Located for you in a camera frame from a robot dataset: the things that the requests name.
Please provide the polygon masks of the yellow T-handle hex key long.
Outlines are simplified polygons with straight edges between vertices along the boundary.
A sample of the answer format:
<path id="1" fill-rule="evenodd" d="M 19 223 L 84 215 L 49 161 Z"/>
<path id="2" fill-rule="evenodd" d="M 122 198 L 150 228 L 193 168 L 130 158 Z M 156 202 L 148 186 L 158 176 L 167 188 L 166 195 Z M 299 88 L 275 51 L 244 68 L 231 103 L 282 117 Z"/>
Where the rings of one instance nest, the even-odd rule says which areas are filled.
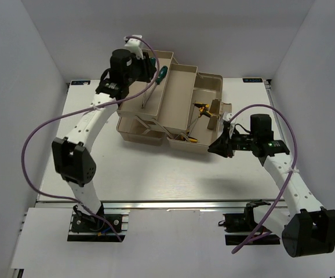
<path id="1" fill-rule="evenodd" d="M 178 135 L 178 138 L 182 141 L 198 143 L 198 139 L 191 137 L 189 131 L 187 131 L 186 133 L 180 133 Z"/>

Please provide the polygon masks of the long green-handled screwdriver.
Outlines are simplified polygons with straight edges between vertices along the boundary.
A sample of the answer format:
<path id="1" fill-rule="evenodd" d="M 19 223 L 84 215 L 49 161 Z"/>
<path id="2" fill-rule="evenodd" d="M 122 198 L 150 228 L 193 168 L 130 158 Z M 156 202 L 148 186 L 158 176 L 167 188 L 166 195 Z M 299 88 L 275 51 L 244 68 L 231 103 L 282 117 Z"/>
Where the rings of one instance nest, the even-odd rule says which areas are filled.
<path id="1" fill-rule="evenodd" d="M 142 104 L 141 104 L 141 109 L 144 109 L 148 100 L 150 99 L 151 95 L 153 94 L 153 92 L 155 91 L 156 87 L 158 85 L 160 85 L 160 83 L 164 80 L 164 78 L 166 77 L 168 72 L 168 67 L 166 65 L 164 65 L 158 74 L 158 77 L 156 78 L 156 81 L 154 82 L 154 85 L 152 86 L 152 89 L 149 92 L 145 92 L 143 95 L 143 100 L 142 100 Z"/>

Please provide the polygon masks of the yellow T-handle hex key short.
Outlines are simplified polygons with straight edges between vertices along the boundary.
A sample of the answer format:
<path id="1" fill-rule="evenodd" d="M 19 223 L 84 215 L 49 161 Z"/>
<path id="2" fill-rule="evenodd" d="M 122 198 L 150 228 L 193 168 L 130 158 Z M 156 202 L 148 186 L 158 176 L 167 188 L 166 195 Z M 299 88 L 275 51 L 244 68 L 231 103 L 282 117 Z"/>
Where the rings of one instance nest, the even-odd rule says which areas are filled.
<path id="1" fill-rule="evenodd" d="M 205 104 L 205 103 L 194 102 L 194 106 L 199 108 L 199 109 L 208 109 L 209 108 L 209 104 Z"/>

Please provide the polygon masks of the beige plastic toolbox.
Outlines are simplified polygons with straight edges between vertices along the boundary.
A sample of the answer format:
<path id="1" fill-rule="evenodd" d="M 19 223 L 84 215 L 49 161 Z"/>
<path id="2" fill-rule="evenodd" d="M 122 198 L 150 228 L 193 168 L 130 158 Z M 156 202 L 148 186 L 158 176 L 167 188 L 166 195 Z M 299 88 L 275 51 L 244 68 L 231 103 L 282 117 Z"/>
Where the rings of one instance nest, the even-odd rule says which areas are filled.
<path id="1" fill-rule="evenodd" d="M 160 66 L 168 67 L 166 77 L 144 109 L 141 109 L 143 95 L 120 106 L 117 131 L 125 141 L 161 145 L 167 139 L 173 149 L 207 154 L 209 145 L 218 137 L 222 114 L 232 111 L 232 105 L 222 98 L 223 77 L 199 72 L 194 65 L 180 64 L 173 52 L 156 51 L 156 55 Z M 188 127 L 199 114 L 194 102 L 209 104 L 213 116 L 202 116 Z M 180 133 L 187 131 L 198 139 L 198 143 L 178 138 Z"/>

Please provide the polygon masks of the short green-handled screwdriver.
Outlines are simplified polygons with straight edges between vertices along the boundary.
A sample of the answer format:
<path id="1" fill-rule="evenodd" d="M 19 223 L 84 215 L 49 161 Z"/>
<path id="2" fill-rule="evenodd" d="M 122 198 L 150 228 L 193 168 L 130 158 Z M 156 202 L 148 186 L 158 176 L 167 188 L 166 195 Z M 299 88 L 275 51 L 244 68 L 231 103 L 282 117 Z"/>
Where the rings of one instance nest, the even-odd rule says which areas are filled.
<path id="1" fill-rule="evenodd" d="M 153 67 L 156 66 L 156 58 L 155 57 L 150 57 L 150 62 Z"/>

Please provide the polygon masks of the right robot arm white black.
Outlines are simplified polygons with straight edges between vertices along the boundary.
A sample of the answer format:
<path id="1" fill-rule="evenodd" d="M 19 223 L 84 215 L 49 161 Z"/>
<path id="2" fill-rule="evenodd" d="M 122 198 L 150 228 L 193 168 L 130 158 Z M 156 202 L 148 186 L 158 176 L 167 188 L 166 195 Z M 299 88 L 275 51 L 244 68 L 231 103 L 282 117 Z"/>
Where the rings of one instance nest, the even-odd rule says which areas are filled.
<path id="1" fill-rule="evenodd" d="M 223 132 L 208 151 L 224 158 L 232 158 L 236 151 L 250 151 L 282 192 L 289 211 L 284 215 L 278 210 L 270 211 L 269 202 L 249 202 L 244 210 L 245 227 L 257 231 L 263 226 L 276 234 L 293 258 L 332 253 L 335 248 L 335 210 L 326 209 L 292 168 L 288 147 L 282 140 L 274 139 L 271 117 L 251 115 L 250 131 L 245 134 L 236 130 L 231 119 L 231 113 L 224 113 Z"/>

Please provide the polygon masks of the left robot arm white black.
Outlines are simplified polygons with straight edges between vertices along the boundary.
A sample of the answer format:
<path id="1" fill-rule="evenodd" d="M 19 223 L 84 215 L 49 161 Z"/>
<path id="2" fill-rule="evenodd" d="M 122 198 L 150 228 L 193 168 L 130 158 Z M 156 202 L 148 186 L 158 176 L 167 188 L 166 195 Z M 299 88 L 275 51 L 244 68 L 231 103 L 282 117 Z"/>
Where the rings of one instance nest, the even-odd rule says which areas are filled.
<path id="1" fill-rule="evenodd" d="M 86 215 L 84 223 L 91 231 L 99 231 L 105 219 L 92 182 L 96 173 L 96 163 L 90 154 L 92 146 L 106 121 L 118 109 L 119 101 L 128 96 L 129 87 L 136 81 L 151 82 L 155 73 L 155 63 L 148 52 L 137 56 L 130 50 L 114 50 L 110 67 L 103 72 L 90 103 L 91 110 L 82 115 L 64 138 L 52 142 L 55 171 L 79 200 L 78 209 Z"/>

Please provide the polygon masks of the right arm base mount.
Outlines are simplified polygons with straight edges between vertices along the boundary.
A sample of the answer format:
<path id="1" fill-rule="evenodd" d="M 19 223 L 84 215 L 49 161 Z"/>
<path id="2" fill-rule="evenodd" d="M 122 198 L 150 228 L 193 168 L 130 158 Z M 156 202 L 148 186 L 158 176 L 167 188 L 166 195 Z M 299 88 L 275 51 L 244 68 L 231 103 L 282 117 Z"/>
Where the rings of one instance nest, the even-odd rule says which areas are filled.
<path id="1" fill-rule="evenodd" d="M 223 214 L 223 219 L 218 222 L 218 226 L 224 228 L 226 246 L 239 245 L 252 231 L 252 228 L 245 222 L 245 218 L 241 213 Z M 249 246 L 273 246 L 280 244 L 280 239 L 276 235 L 264 236 L 261 239 L 247 243 Z"/>

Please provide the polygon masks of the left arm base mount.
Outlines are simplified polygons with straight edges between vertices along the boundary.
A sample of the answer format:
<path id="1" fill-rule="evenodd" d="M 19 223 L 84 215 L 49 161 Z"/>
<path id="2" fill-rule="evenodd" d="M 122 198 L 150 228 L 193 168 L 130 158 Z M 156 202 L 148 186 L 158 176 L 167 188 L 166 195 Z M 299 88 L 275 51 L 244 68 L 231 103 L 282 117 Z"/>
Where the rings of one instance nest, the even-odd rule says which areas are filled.
<path id="1" fill-rule="evenodd" d="M 126 236 L 129 223 L 129 213 L 108 210 L 104 218 L 113 229 L 101 220 L 95 222 L 86 220 L 78 214 L 72 213 L 67 235 L 68 242 L 120 243 Z"/>

